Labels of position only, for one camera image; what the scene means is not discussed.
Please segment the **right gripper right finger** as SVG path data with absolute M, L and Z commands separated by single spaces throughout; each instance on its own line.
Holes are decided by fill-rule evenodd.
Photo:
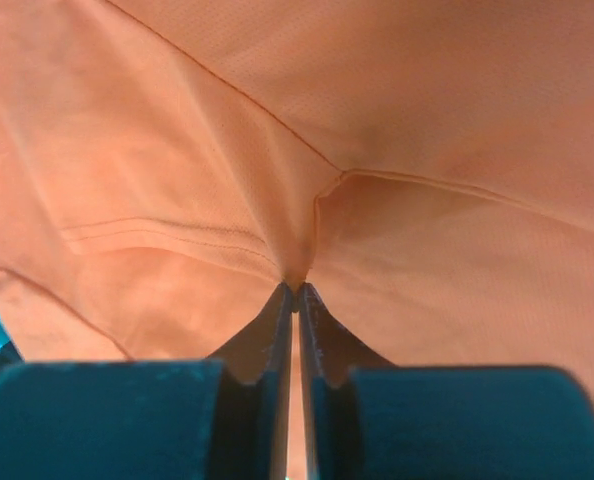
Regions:
M 545 365 L 399 367 L 298 294 L 312 479 L 594 479 L 594 406 Z

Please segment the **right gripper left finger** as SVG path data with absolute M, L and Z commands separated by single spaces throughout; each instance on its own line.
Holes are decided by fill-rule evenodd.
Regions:
M 0 479 L 281 479 L 293 295 L 206 358 L 0 373 Z

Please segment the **orange t shirt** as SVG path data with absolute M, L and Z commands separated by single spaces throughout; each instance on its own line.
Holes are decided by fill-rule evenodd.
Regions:
M 594 1 L 0 1 L 17 364 L 200 360 L 285 284 L 312 479 L 307 283 L 399 367 L 594 406 Z

